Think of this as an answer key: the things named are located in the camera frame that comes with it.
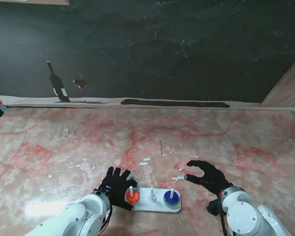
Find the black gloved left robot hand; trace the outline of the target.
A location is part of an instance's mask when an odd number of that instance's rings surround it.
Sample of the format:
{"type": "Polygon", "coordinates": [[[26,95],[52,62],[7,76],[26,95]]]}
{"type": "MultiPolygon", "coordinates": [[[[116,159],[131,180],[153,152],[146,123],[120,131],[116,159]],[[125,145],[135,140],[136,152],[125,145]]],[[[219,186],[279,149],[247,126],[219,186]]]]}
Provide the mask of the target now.
{"type": "Polygon", "coordinates": [[[125,170],[121,174],[120,168],[114,168],[111,166],[108,168],[105,178],[98,187],[98,191],[104,193],[113,206],[128,211],[133,209],[133,205],[126,202],[125,194],[131,186],[133,188],[137,187],[137,181],[134,179],[128,179],[130,173],[129,170],[125,170]]]}

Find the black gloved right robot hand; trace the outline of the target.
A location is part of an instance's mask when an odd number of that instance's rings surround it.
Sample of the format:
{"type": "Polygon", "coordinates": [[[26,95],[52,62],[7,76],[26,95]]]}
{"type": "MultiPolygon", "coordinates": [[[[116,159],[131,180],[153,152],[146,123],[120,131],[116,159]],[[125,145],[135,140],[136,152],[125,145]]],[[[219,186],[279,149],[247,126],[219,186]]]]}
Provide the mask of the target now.
{"type": "Polygon", "coordinates": [[[187,163],[187,166],[200,168],[204,171],[204,175],[202,177],[197,177],[195,175],[185,174],[184,179],[191,183],[203,186],[216,196],[220,196],[220,193],[223,190],[233,186],[232,183],[226,180],[222,171],[206,161],[191,160],[187,163]]]}

